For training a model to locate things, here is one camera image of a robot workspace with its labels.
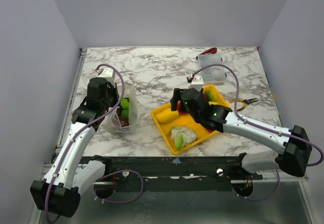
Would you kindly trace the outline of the green toy watermelon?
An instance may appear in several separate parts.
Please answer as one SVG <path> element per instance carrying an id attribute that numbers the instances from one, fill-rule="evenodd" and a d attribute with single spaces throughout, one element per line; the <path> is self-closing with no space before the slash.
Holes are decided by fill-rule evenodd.
<path id="1" fill-rule="evenodd" d="M 120 107 L 123 110 L 128 110 L 130 106 L 130 98 L 122 98 L 121 102 L 120 102 Z"/>

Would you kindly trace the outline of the clear dotted zip top bag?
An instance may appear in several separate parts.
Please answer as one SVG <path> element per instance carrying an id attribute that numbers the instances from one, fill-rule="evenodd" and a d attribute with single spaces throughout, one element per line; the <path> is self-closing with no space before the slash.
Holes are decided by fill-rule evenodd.
<path id="1" fill-rule="evenodd" d="M 126 85 L 124 96 L 118 107 L 106 117 L 109 133 L 130 133 L 139 121 L 140 112 L 134 86 Z"/>

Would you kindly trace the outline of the dark purple toy plum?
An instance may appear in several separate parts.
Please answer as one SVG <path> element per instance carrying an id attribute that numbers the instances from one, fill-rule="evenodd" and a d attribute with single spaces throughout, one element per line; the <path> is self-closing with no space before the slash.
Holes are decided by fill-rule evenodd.
<path id="1" fill-rule="evenodd" d="M 129 120 L 127 120 L 127 119 L 123 119 L 123 118 L 120 116 L 121 111 L 122 111 L 121 108 L 118 108 L 117 111 L 116 111 L 116 113 L 117 113 L 117 117 L 118 117 L 118 120 L 119 120 L 119 122 L 120 122 L 121 127 L 129 126 Z"/>

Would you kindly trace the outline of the green toy bell pepper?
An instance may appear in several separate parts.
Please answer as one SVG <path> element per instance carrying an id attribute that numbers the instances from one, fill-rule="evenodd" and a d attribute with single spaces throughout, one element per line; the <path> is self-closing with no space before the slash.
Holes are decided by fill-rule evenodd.
<path id="1" fill-rule="evenodd" d="M 128 111 L 128 109 L 122 109 L 120 116 L 123 119 L 127 119 L 128 120 L 129 119 L 129 111 Z"/>

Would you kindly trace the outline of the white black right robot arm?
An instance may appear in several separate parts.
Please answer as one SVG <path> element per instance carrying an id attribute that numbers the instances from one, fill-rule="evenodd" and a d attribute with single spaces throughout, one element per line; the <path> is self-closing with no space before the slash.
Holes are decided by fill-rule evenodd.
<path id="1" fill-rule="evenodd" d="M 236 178 L 243 180 L 251 173 L 277 169 L 296 177 L 305 175 L 312 147 L 307 144 L 309 138 L 304 128 L 276 127 L 235 114 L 229 107 L 211 105 L 202 91 L 195 88 L 175 88 L 170 103 L 172 111 L 185 111 L 207 130 L 238 135 L 270 149 L 240 154 L 239 162 L 233 166 Z"/>

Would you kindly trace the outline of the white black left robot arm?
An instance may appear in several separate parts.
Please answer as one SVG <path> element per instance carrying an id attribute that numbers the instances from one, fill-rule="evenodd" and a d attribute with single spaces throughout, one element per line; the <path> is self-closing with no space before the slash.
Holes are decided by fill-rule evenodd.
<path id="1" fill-rule="evenodd" d="M 95 157 L 80 176 L 76 175 L 84 150 L 109 109 L 118 105 L 118 91 L 112 78 L 90 79 L 87 95 L 72 114 L 72 124 L 62 150 L 42 180 L 30 186 L 33 200 L 39 210 L 64 217 L 72 217 L 85 188 L 98 177 L 107 181 L 112 168 L 102 157 Z"/>

